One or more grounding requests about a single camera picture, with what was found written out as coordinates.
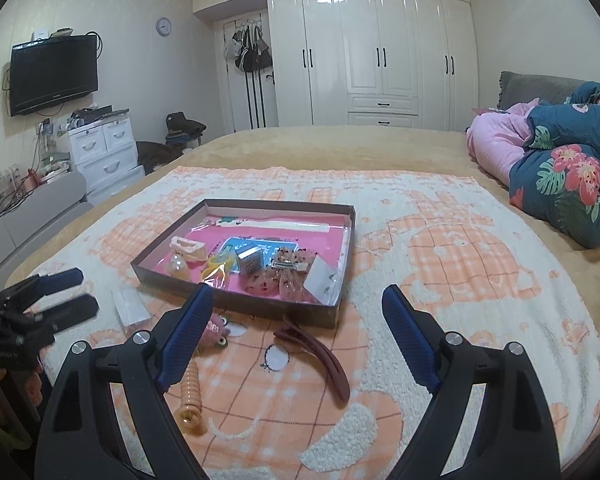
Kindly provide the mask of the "maroon hair clip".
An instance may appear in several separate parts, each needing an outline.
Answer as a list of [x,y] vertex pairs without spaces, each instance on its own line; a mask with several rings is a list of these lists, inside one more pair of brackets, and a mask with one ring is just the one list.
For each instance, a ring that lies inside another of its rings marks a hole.
[[341,405],[349,403],[351,389],[347,373],[326,344],[323,344],[312,334],[306,332],[297,323],[288,318],[288,316],[283,317],[283,323],[274,332],[274,336],[283,341],[295,344],[306,353],[314,356],[322,364],[322,367],[324,367],[327,382],[332,387],[332,393],[336,401]]

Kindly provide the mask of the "white drawer cabinet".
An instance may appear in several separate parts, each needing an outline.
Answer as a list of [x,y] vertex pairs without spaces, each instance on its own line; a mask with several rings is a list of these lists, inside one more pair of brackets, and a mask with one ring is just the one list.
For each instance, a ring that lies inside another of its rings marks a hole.
[[85,199],[96,206],[145,177],[129,112],[70,130],[64,136],[71,167],[86,183]]

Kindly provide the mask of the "blue floral quilt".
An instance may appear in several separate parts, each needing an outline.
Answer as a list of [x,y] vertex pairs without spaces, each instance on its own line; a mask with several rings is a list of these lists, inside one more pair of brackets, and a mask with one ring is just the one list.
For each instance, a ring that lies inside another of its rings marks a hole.
[[509,203],[584,248],[600,247],[600,84],[585,82],[560,104],[540,102],[526,122]]

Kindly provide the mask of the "white wardrobe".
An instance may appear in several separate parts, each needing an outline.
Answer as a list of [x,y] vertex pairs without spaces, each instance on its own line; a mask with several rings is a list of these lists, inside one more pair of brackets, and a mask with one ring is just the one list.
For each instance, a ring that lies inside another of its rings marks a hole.
[[208,21],[263,11],[225,41],[270,52],[279,125],[460,131],[478,104],[469,0],[193,0]]

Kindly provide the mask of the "black wall television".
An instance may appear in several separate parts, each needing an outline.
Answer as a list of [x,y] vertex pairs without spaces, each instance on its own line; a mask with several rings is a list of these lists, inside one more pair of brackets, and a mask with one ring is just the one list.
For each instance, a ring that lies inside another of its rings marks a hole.
[[98,90],[95,35],[30,41],[12,47],[9,65],[10,116],[83,98]]

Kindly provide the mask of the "blue box clear lid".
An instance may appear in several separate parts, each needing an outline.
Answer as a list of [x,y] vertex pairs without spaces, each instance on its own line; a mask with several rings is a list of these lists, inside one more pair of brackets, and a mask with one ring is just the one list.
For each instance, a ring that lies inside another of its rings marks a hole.
[[262,248],[257,245],[241,247],[236,252],[238,273],[243,278],[256,274],[263,268]]

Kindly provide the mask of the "small white packet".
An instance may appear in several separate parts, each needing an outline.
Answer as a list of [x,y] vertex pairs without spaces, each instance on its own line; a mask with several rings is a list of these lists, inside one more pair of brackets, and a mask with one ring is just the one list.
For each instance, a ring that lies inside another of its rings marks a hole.
[[306,274],[303,288],[320,304],[335,301],[340,287],[340,274],[322,257],[316,256]]

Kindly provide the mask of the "round wall clock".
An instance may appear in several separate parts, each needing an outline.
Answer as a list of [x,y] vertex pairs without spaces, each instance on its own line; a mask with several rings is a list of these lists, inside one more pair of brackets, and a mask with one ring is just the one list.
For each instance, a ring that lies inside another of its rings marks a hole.
[[156,32],[160,37],[169,37],[172,32],[171,21],[163,16],[156,21]]

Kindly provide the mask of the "cream hair claw clip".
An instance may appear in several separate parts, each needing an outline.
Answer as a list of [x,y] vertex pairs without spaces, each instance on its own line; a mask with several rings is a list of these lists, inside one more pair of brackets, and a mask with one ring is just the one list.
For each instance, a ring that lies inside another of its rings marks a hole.
[[203,262],[208,258],[206,244],[199,240],[174,236],[170,240],[170,248],[186,262]]

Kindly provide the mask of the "clear pearl ball ornament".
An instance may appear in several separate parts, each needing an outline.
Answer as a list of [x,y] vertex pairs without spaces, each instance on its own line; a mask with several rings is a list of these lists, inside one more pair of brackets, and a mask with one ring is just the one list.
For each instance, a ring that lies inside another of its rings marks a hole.
[[174,252],[166,263],[166,270],[172,276],[181,281],[190,281],[190,270],[186,260],[180,255]]

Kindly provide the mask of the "brown cardboard tray pink inside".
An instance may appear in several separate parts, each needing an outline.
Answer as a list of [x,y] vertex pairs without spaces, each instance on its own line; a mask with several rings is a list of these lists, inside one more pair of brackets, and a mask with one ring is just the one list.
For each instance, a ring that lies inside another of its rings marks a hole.
[[140,282],[215,307],[301,325],[338,323],[355,210],[351,205],[206,198],[132,261]]

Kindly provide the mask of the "grey headboard cushion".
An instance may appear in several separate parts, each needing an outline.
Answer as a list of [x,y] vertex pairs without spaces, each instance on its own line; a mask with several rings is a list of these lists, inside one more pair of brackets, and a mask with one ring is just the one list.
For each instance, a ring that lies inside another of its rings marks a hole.
[[547,75],[527,75],[503,70],[500,76],[498,108],[506,110],[517,103],[534,99],[560,104],[584,80]]

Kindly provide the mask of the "dark clothes pile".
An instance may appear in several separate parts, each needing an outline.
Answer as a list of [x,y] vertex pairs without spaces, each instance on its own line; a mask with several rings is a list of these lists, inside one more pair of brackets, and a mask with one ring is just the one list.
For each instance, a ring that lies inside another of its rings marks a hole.
[[166,137],[163,143],[137,141],[137,162],[143,167],[145,174],[166,166],[180,158],[189,144],[202,144],[202,136],[207,126],[202,122],[189,119],[183,112],[175,112],[166,116]]

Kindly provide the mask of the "pink fluffy hair accessory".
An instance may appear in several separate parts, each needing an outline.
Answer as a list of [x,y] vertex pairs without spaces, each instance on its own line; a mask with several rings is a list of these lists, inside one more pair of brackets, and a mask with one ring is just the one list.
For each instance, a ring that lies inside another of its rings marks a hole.
[[227,319],[217,313],[212,313],[204,332],[200,336],[196,352],[204,353],[208,350],[225,348],[228,345]]

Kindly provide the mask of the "yellow item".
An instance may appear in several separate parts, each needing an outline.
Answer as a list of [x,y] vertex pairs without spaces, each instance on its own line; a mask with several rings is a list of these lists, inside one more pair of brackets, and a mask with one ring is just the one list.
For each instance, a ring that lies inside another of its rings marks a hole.
[[201,271],[200,280],[212,283],[215,287],[222,286],[230,274],[235,258],[231,252],[218,252],[211,256]]

